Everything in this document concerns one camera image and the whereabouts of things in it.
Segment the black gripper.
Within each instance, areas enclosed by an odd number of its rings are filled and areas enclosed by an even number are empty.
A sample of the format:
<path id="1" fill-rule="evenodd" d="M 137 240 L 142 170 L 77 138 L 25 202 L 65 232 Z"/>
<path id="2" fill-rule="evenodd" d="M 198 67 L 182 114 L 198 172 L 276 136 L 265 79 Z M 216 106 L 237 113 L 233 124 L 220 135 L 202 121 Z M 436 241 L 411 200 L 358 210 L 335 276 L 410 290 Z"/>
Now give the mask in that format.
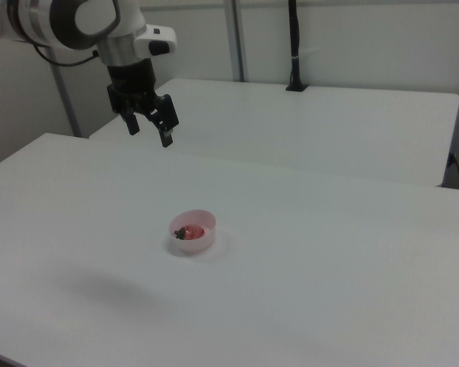
<path id="1" fill-rule="evenodd" d="M 172 98 L 168 94 L 156 95 L 152 61 L 144 59 L 128 66 L 107 66 L 107 70 L 111 79 L 107 92 L 112 110 L 121 115 L 129 134 L 136 135 L 140 131 L 137 112 L 146 115 L 157 128 L 162 147 L 169 147 L 179 119 Z"/>

